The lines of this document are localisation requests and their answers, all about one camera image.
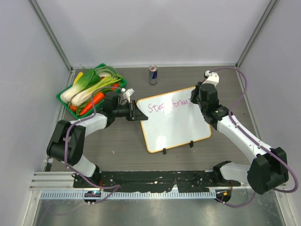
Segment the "whiteboard with orange frame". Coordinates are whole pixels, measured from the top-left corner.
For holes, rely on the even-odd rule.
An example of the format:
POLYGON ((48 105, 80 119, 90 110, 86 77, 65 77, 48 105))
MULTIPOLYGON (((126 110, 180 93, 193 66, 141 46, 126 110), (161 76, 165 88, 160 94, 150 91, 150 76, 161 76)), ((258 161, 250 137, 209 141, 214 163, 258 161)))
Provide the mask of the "whiteboard with orange frame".
POLYGON ((212 132, 198 105, 190 101, 189 87, 143 98, 137 101, 139 110, 148 119, 141 127, 149 153, 207 139, 212 132))

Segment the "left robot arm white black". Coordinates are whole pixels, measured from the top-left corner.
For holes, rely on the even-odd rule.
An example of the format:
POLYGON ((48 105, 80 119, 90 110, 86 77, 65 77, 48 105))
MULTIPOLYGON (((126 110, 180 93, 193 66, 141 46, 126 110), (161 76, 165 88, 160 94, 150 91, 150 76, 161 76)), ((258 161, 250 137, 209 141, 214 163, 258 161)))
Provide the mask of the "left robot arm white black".
POLYGON ((101 173, 99 167, 83 154, 85 137, 109 127, 116 118, 124 117, 127 121, 148 120, 134 100, 121 104, 119 99, 118 93, 108 92, 99 112, 77 121, 60 120, 47 146, 47 156, 63 162, 81 175, 88 187, 94 188, 100 184, 101 173))

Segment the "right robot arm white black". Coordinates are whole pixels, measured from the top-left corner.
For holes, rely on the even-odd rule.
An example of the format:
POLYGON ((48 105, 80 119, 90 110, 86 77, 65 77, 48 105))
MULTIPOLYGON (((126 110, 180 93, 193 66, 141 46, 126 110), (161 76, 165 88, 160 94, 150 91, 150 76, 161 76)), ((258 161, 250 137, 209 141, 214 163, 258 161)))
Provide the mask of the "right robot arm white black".
POLYGON ((285 151, 261 142, 242 126, 228 108, 221 105, 213 84, 198 82, 191 92, 191 102, 198 104, 207 124, 230 139, 247 157, 248 165, 224 161, 214 166, 213 182, 218 186, 229 180, 249 184, 258 194, 275 189, 289 179, 285 151))

